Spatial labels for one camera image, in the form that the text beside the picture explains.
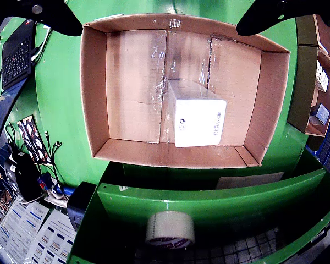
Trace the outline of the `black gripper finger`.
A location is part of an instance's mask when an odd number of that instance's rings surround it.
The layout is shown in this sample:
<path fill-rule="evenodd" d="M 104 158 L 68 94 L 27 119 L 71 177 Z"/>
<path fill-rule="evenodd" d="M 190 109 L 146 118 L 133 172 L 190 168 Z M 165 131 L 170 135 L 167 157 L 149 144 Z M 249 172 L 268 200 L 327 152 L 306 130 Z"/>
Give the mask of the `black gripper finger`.
<path fill-rule="evenodd" d="M 64 1 L 0 0 L 0 26 L 8 17 L 31 19 L 67 36 L 80 36 L 81 22 Z"/>
<path fill-rule="evenodd" d="M 281 21 L 305 15 L 319 15 L 330 27 L 330 0 L 256 0 L 239 20 L 238 35 L 259 34 Z"/>

